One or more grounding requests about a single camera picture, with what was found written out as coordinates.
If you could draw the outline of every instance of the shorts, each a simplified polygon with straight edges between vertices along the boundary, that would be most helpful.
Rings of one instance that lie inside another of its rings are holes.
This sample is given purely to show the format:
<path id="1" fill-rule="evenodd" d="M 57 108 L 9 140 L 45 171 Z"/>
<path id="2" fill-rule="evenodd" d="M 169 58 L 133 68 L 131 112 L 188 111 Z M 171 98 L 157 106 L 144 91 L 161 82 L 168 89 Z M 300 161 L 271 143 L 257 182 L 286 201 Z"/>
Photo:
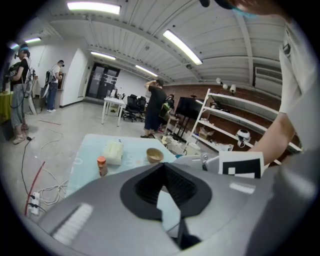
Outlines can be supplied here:
<path id="1" fill-rule="evenodd" d="M 147 112 L 145 114 L 144 129 L 158 130 L 159 128 L 159 114 Z"/>

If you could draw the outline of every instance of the woman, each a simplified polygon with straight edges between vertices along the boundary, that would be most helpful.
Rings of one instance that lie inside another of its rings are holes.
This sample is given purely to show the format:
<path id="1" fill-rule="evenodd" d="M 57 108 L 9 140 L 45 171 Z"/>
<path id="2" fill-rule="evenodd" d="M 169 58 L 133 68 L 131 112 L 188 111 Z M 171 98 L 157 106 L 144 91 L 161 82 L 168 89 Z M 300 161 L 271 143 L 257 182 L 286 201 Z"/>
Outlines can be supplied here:
<path id="1" fill-rule="evenodd" d="M 13 141 L 13 144 L 15 145 L 25 140 L 25 137 L 22 134 L 22 130 L 29 129 L 28 125 L 26 124 L 24 114 L 25 92 L 23 87 L 23 84 L 26 83 L 30 65 L 30 52 L 26 43 L 20 46 L 17 56 L 19 57 L 21 62 L 16 75 L 11 76 L 11 85 L 13 87 L 13 96 L 11 103 L 11 123 L 13 129 L 15 129 L 16 131 L 16 138 Z"/>

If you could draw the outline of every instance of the black rubber cover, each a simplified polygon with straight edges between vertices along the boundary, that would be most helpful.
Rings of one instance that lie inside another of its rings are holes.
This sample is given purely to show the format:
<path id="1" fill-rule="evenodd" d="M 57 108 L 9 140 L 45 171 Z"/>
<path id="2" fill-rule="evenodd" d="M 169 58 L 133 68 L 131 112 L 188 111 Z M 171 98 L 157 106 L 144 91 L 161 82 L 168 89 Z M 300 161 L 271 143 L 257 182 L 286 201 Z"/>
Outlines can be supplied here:
<path id="1" fill-rule="evenodd" d="M 126 181 L 120 197 L 125 207 L 137 217 L 161 220 L 157 201 L 163 186 L 180 209 L 181 219 L 200 214 L 212 198 L 207 183 L 169 163 L 159 163 Z"/>

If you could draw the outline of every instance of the brick wall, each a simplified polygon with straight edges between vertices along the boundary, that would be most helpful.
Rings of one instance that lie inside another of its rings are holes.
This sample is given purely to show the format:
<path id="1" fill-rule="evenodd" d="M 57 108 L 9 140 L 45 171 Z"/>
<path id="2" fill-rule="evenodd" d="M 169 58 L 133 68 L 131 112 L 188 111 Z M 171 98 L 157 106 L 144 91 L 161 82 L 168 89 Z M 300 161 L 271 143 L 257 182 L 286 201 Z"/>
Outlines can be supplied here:
<path id="1" fill-rule="evenodd" d="M 167 95 L 169 95 L 169 94 L 174 95 L 175 108 L 177 108 L 177 106 L 178 106 L 180 97 L 190 97 L 191 95 L 195 95 L 195 96 L 197 96 L 198 99 L 204 99 L 206 97 L 208 88 L 211 89 L 212 93 L 220 93 L 220 94 L 232 96 L 232 94 L 228 90 L 224 90 L 221 88 L 221 86 L 218 86 L 218 85 L 175 85 L 175 86 L 164 86 L 163 87 L 163 89 Z M 236 89 L 236 93 L 233 96 L 239 97 L 241 99 L 245 99 L 248 101 L 259 103 L 261 105 L 267 106 L 267 107 L 272 108 L 277 111 L 279 110 L 280 104 L 281 104 L 281 102 L 279 100 L 272 98 L 272 97 L 269 97 L 263 93 L 240 89 L 240 88 Z M 209 98 L 207 101 L 208 102 L 207 106 L 209 106 L 209 103 L 211 101 L 212 101 L 212 99 Z M 225 106 L 225 108 L 230 110 L 233 115 L 245 118 L 245 119 L 252 121 L 258 125 L 261 125 L 265 128 L 268 128 L 272 124 L 271 121 L 264 119 L 263 117 L 260 117 L 258 115 L 246 112 L 244 110 L 241 110 L 241 109 L 238 109 L 235 107 L 230 107 L 230 106 Z M 202 117 L 207 118 L 208 115 L 209 114 L 206 111 L 205 113 L 202 114 Z M 217 117 L 213 114 L 210 115 L 209 122 L 214 124 L 218 128 L 220 128 L 226 132 L 229 132 L 231 134 L 234 134 L 234 135 L 240 129 L 247 129 L 248 130 L 248 128 L 246 128 L 238 123 L 234 123 L 232 121 Z M 194 124 L 195 124 L 195 120 L 190 119 L 186 129 L 191 131 Z M 202 126 L 204 126 L 204 125 L 199 124 L 197 126 L 196 133 L 199 132 L 200 127 L 202 127 Z M 211 130 L 207 126 L 205 126 L 205 129 L 207 131 Z M 255 141 L 259 141 L 260 138 L 262 137 L 262 135 L 253 131 L 253 130 L 249 130 L 249 131 L 250 131 L 250 135 L 251 135 L 250 143 L 254 145 Z M 214 132 L 211 139 L 215 140 L 218 143 L 233 144 L 234 145 L 233 150 L 235 150 L 235 151 L 247 151 L 249 149 L 249 147 L 247 147 L 247 146 L 245 146 L 243 148 L 238 147 L 233 138 L 231 138 L 221 132 L 218 132 L 218 131 Z M 298 146 L 300 143 L 299 138 L 297 136 L 295 136 L 292 139 L 292 143 L 294 143 L 295 145 Z M 279 157 L 279 161 L 283 160 L 287 155 L 290 155 L 290 154 L 291 153 L 286 150 L 283 153 L 283 155 L 281 157 Z"/>

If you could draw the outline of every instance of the black t-shirt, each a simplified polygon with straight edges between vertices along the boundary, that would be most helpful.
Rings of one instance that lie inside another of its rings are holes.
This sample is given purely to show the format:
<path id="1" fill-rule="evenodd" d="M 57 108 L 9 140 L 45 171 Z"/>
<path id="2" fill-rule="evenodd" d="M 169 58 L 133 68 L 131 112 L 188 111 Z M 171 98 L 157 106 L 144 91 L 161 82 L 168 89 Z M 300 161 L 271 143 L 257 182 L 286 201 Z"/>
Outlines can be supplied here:
<path id="1" fill-rule="evenodd" d="M 166 93 L 162 88 L 149 85 L 149 92 L 151 97 L 148 103 L 147 112 L 155 115 L 159 114 L 163 103 L 166 101 Z"/>
<path id="2" fill-rule="evenodd" d="M 12 85 L 18 85 L 18 84 L 23 84 L 26 83 L 26 78 L 27 78 L 27 74 L 29 71 L 29 66 L 28 66 L 28 62 L 27 60 L 24 58 L 23 60 L 21 60 L 20 65 L 18 67 L 18 70 L 20 67 L 23 67 L 23 71 L 22 71 L 22 75 L 20 77 L 20 79 L 18 81 L 12 81 Z"/>

